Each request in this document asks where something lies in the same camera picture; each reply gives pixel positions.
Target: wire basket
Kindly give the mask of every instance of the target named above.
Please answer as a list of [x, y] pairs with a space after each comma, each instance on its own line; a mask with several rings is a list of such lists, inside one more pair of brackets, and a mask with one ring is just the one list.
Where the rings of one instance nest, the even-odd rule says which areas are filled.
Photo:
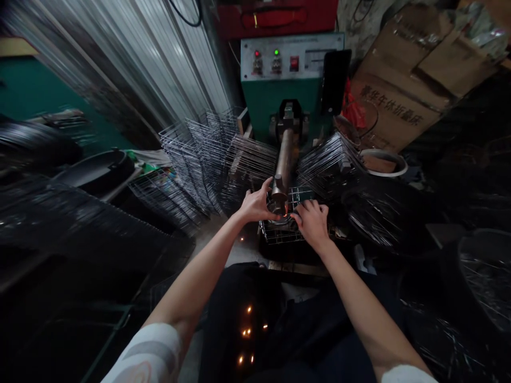
[[150, 210], [192, 237], [207, 220], [207, 213], [180, 184], [162, 169], [157, 169], [129, 183], [133, 194]]
[[[298, 225], [290, 216], [294, 209], [307, 199], [314, 199], [314, 192], [308, 186], [297, 186], [289, 189], [287, 194], [287, 214], [281, 217], [280, 221], [259, 221], [259, 227], [265, 236], [269, 245], [277, 245], [288, 242], [297, 242], [303, 240], [303, 236], [298, 230]], [[275, 201], [271, 199], [271, 193], [268, 193], [268, 210], [273, 211]]]

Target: green machine cabinet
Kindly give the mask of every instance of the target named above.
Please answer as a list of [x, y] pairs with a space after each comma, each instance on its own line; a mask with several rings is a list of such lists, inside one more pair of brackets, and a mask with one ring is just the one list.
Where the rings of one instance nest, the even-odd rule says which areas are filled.
[[328, 133], [331, 116], [321, 116], [323, 59], [344, 49], [344, 33], [279, 36], [241, 41], [241, 84], [254, 137], [271, 144], [271, 115], [283, 100], [297, 100], [310, 113], [307, 146]]

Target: green wall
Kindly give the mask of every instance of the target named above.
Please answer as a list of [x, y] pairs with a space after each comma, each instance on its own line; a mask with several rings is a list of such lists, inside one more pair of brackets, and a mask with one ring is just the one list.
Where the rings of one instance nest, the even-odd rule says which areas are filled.
[[0, 113], [16, 120], [26, 120], [41, 113], [56, 113], [73, 107], [91, 121], [98, 142], [87, 146], [87, 154], [136, 148], [113, 124], [107, 122], [83, 98], [62, 82], [37, 59], [7, 57], [0, 59]]

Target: cardboard box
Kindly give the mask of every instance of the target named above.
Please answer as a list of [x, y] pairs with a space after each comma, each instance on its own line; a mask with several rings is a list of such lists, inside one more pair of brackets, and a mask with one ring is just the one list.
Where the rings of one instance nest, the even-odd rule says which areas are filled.
[[378, 122], [363, 146], [403, 150], [472, 88], [496, 72], [483, 50], [435, 7], [409, 4], [380, 32], [352, 81]]
[[355, 97], [366, 98], [378, 108], [378, 122], [364, 137], [364, 148], [398, 153], [441, 116], [369, 73], [357, 72], [357, 81], [352, 82], [351, 91]]
[[497, 73], [497, 66], [486, 52], [455, 31], [418, 68], [460, 98]]

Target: corrugated metal sheet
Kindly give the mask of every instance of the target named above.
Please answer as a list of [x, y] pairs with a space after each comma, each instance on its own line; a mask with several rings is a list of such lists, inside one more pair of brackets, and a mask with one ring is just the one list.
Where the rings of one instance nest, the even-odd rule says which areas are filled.
[[[175, 4], [197, 20], [193, 2]], [[214, 36], [204, 23], [188, 26], [167, 0], [13, 2], [6, 24], [121, 129], [134, 118], [132, 129], [157, 136], [176, 121], [198, 118], [204, 109], [222, 112], [237, 101], [223, 81]]]

